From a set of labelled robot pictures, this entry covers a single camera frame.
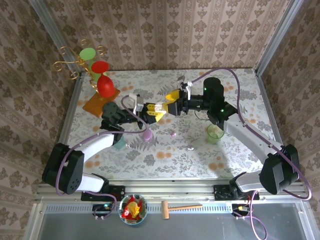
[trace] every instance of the cable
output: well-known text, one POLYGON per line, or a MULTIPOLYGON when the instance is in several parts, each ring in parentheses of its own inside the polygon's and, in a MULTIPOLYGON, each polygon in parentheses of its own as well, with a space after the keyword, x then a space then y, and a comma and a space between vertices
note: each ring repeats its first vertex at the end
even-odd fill
MULTIPOLYGON (((59 196, 64 196, 66 193, 61 193, 60 190, 59 190, 59 181, 60 181, 60 176, 61 176, 61 172, 63 170, 63 167, 65 165, 65 162, 68 158, 68 156, 70 155, 70 153, 79 148, 81 145, 101 136, 101 135, 106 135, 106 134, 141 134, 143 133, 144 131, 146 131, 148 129, 148 125, 147 123, 141 119, 140 117, 138 117, 137 115, 135 115, 132 111, 130 111, 124 104, 124 99, 128 98, 129 95, 126 95, 124 96, 122 99, 121 99, 121 105, 122 107, 127 110, 127 112, 129 114, 131 114, 132 116, 134 116, 136 119, 138 119, 140 122, 143 123, 143 125, 145 125, 145 129, 144 130, 141 130, 141 131, 103 131, 103 132, 100 132, 100 133, 97 133, 95 135, 92 135, 86 139, 84 139, 83 141, 79 142, 78 144, 76 144, 75 146, 73 146, 72 148, 69 149, 69 151, 65 154, 65 156, 63 157, 62 159, 62 162, 61 162, 61 165, 59 167, 59 170, 58 170, 58 173, 57 173, 57 176, 56 176, 56 179, 55 179, 55 191, 56 193, 59 195, 59 196)), ((105 196, 105 197, 111 197, 113 198, 114 200, 114 204, 110 210, 110 212, 105 216, 105 218, 107 218, 111 212, 115 209, 116 205, 117 205, 117 199, 115 196, 111 195, 111 194, 107 194, 107 193, 96 193, 96 192, 92 192, 92 191, 85 191, 86 193, 88 194, 91 194, 91 195, 95 195, 95 196, 105 196)))
POLYGON ((202 118, 199 118, 199 117, 197 116, 197 114, 196 114, 196 110, 194 110, 194 115, 195 115, 198 119, 203 120, 203 121, 209 121, 209 120, 210 120, 210 119, 202 119, 202 118))
POLYGON ((250 211, 249 211, 249 216, 242 216, 241 214, 237 213, 236 211, 233 211, 233 214, 239 216, 240 218, 250 218, 250 223, 251 223, 251 228, 252 228, 252 231, 255 235, 255 237, 258 239, 258 240, 267 240, 268 238, 268 231, 267 231, 267 228, 266 228, 266 225, 257 217, 255 216, 252 216, 252 212, 253 212, 253 209, 252 209, 252 205, 253 205, 253 199, 255 198, 255 195, 257 194, 257 190, 255 190, 252 194, 252 197, 251 197, 251 203, 250 203, 250 211), (257 220, 262 226, 263 226, 263 229, 264 229, 264 233, 265 233, 265 236, 263 239, 261 239, 257 232, 256 232, 256 229, 255 229, 255 226, 254 226, 254 221, 253 220, 257 220))
MULTIPOLYGON (((236 81, 236 84, 237 84, 237 97, 236 97, 236 108, 237 108, 237 111, 238 111, 238 115, 239 115, 239 118, 242 122, 242 124, 245 123, 245 120, 244 118, 242 117, 241 115, 241 112, 240 112, 240 81, 238 79, 238 76, 236 75, 236 73, 230 69, 230 68, 227 68, 227 67, 218 67, 218 68, 215 68, 215 69, 211 69, 209 71, 207 71, 205 74, 199 76, 198 78, 196 78, 195 80, 192 81, 192 83, 194 84, 195 82, 199 81, 200 79, 202 79, 204 76, 212 73, 212 72, 215 72, 217 70, 227 70, 229 71, 230 73, 232 73, 232 75, 234 76, 235 78, 235 81, 236 81)), ((300 169, 294 165, 292 163, 292 161, 285 155, 281 152, 280 149, 278 149, 277 147, 275 147, 274 145, 272 145, 267 139, 265 139, 263 136, 261 136, 259 133, 257 133, 255 130, 253 130, 251 127, 249 127, 247 124, 244 124, 245 127, 247 129, 249 129, 250 132, 252 132, 254 135, 256 135, 258 138, 260 138, 262 141, 264 141, 267 145, 269 146, 272 146, 272 148, 281 156, 283 157, 283 159, 297 172, 299 178, 301 178, 303 181, 304 181, 304 184, 307 188, 307 196, 298 196, 290 191, 287 191, 287 190, 283 190, 285 193, 291 195, 291 196, 294 196, 298 199, 302 199, 302 200, 310 200, 311 197, 312 197, 312 189, 308 183, 308 180, 306 179, 306 177, 303 175, 303 173, 300 171, 300 169)))

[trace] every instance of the green cup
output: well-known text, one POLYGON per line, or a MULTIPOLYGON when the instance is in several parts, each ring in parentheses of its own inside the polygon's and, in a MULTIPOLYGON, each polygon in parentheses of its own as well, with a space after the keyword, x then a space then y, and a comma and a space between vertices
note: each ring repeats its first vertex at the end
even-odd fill
POLYGON ((225 135, 225 131, 221 130, 217 125, 211 124, 206 131, 206 140, 208 143, 216 144, 225 135))

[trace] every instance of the small pink object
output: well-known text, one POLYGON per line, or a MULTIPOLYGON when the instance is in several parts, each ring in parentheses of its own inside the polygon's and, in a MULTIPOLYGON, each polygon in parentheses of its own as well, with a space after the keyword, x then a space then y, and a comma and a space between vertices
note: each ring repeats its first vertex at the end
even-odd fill
POLYGON ((145 141, 149 141, 152 138, 152 131, 150 129, 145 130, 142 137, 145 141))

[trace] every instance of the patterned wallpaper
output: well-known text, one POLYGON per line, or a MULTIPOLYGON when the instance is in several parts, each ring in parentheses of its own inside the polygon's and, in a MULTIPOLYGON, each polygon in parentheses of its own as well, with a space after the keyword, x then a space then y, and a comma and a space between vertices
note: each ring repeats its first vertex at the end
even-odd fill
POLYGON ((73 89, 34 9, 0 1, 0 240, 20 240, 73 89))
POLYGON ((294 144, 320 226, 320 1, 305 0, 262 75, 282 139, 294 144))
POLYGON ((112 70, 252 68, 289 0, 46 0, 66 42, 112 70))

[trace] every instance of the orange base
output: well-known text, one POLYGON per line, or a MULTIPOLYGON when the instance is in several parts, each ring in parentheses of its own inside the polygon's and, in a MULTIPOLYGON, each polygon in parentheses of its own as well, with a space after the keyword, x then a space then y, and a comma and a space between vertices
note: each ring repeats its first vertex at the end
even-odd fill
POLYGON ((115 89, 113 96, 111 97, 101 97, 99 93, 95 93, 90 100, 83 106, 83 109, 98 118, 102 116, 102 107, 107 103, 115 100, 119 95, 120 90, 115 89))

